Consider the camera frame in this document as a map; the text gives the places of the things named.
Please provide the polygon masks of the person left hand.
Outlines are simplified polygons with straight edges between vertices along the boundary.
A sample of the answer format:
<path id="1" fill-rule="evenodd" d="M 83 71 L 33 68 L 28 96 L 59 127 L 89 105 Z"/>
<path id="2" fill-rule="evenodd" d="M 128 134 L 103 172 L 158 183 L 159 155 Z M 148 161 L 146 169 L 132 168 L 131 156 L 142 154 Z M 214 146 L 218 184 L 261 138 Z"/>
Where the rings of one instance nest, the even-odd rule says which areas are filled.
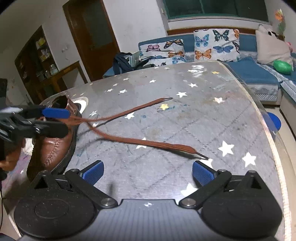
<path id="1" fill-rule="evenodd" d="M 25 144 L 25 138 L 20 139 L 17 143 L 8 143 L 1 140 L 1 168 L 4 171 L 13 171 Z"/>

